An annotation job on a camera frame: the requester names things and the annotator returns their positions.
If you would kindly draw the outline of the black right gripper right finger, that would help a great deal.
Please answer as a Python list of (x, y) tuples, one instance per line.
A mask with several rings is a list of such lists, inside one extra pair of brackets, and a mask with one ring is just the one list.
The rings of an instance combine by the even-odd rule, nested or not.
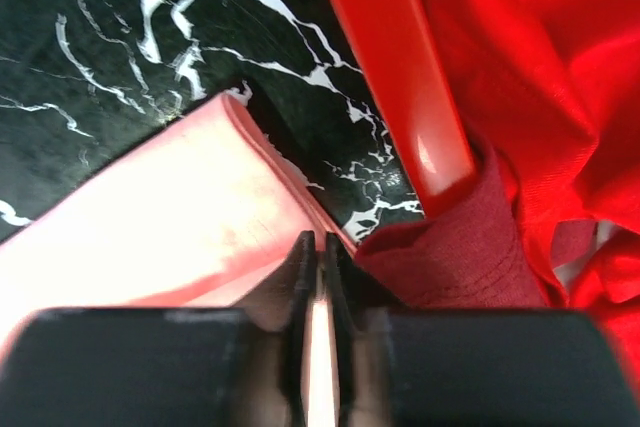
[(412, 310), (326, 238), (340, 426), (629, 426), (633, 392), (584, 315)]

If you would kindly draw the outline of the salmon pink t shirt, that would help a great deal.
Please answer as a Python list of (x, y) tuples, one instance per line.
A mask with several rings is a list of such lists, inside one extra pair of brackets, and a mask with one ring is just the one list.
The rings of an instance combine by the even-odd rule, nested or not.
[(334, 426), (339, 398), (328, 235), (356, 249), (246, 107), (221, 94), (117, 160), (1, 247), (1, 366), (48, 309), (225, 308), (311, 232), (301, 426)]

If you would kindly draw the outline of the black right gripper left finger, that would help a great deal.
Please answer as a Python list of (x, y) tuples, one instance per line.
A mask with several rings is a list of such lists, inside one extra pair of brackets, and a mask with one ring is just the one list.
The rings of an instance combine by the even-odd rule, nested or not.
[(311, 232), (225, 308), (48, 309), (1, 366), (5, 426), (301, 426)]

